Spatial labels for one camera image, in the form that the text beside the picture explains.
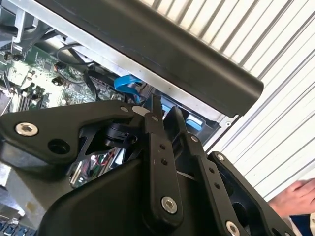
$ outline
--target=human hand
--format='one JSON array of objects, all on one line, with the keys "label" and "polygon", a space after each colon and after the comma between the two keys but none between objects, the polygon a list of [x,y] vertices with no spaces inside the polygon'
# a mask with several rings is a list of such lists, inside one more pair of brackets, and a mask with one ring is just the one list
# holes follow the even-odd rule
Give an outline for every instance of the human hand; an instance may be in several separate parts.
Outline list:
[{"label": "human hand", "polygon": [[268,204],[281,218],[314,213],[315,178],[296,181]]}]

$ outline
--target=black plastic cover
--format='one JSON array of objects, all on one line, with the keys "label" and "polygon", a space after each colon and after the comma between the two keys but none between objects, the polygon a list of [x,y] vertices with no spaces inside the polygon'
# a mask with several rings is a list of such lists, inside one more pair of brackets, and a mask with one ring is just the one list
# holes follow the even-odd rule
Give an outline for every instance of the black plastic cover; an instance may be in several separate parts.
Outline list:
[{"label": "black plastic cover", "polygon": [[221,113],[244,115],[263,83],[139,0],[36,0]]}]

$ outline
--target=motherboard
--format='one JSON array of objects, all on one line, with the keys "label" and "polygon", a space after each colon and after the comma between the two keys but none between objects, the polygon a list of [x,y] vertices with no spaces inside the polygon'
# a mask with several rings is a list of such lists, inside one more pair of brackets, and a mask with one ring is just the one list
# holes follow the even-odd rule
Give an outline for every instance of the motherboard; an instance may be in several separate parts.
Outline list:
[{"label": "motherboard", "polygon": [[[8,58],[6,52],[0,53],[2,80],[7,79],[20,92],[10,112],[95,101],[83,81],[82,72],[69,65],[57,72],[54,67],[58,62],[38,47],[32,47],[21,60]],[[124,99],[108,85],[96,79],[93,83],[101,100]]]}]

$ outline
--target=metal frame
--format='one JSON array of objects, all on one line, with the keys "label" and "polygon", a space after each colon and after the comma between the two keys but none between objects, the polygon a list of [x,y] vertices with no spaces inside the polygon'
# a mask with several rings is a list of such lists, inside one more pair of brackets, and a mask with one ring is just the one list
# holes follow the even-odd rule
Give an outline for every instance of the metal frame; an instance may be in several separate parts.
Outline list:
[{"label": "metal frame", "polygon": [[191,94],[104,44],[34,0],[9,0],[9,2],[85,46],[90,50],[89,57],[97,63],[106,66],[109,70],[119,75],[122,74],[122,71],[125,71],[125,74],[131,73],[210,120],[220,122],[225,117],[225,115],[206,105]]}]

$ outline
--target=metal screw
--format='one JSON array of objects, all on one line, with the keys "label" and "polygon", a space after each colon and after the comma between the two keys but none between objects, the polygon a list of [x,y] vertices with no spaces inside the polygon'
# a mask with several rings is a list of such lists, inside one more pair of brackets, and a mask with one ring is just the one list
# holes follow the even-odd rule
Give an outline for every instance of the metal screw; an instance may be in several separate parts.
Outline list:
[{"label": "metal screw", "polygon": [[129,110],[126,107],[120,107],[120,109],[124,112],[129,112]]},{"label": "metal screw", "polygon": [[23,136],[34,136],[38,133],[38,128],[31,123],[23,122],[15,126],[15,131]]},{"label": "metal screw", "polygon": [[194,142],[198,142],[198,139],[195,137],[195,136],[191,136],[191,139],[194,141]]},{"label": "metal screw", "polygon": [[168,213],[175,214],[177,212],[177,204],[171,197],[163,197],[161,204],[163,209]]},{"label": "metal screw", "polygon": [[226,228],[232,236],[240,236],[240,231],[232,221],[226,222]]},{"label": "metal screw", "polygon": [[155,121],[158,121],[158,118],[156,118],[155,116],[152,116],[152,119],[154,119]]},{"label": "metal screw", "polygon": [[219,159],[220,161],[224,161],[224,157],[223,157],[221,154],[218,154],[218,159]]}]

